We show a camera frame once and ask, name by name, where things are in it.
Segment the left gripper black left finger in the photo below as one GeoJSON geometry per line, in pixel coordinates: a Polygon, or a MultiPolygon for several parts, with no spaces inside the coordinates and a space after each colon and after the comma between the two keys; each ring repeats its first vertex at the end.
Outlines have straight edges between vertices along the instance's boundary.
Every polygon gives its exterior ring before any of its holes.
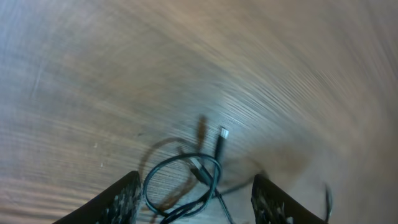
{"type": "Polygon", "coordinates": [[[141,198],[141,178],[131,171],[54,224],[135,224],[141,198]]]}

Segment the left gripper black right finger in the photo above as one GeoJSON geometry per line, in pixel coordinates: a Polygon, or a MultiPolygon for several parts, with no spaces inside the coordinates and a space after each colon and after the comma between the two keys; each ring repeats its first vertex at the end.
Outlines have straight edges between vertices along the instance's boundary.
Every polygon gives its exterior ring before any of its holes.
{"type": "Polygon", "coordinates": [[[268,176],[257,174],[252,185],[251,203],[256,224],[327,224],[328,187],[325,198],[326,214],[325,218],[320,218],[274,184],[268,176]]]}

